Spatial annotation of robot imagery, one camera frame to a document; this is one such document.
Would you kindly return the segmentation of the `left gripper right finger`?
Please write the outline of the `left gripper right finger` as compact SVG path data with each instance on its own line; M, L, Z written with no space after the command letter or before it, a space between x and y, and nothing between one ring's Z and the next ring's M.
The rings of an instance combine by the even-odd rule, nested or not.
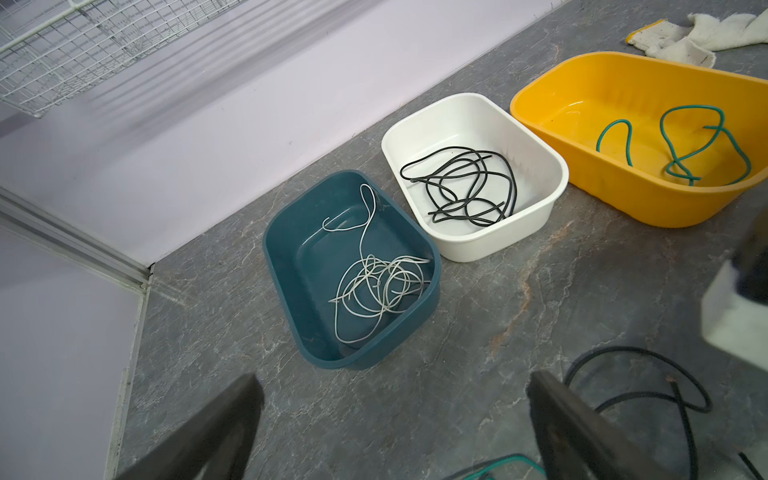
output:
M551 373L532 373L526 392L549 479L672 477Z

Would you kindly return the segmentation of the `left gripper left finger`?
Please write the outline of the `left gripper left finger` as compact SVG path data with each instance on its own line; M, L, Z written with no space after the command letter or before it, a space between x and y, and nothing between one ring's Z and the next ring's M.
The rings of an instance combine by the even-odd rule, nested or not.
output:
M121 479L241 479L265 395L253 373L238 377Z

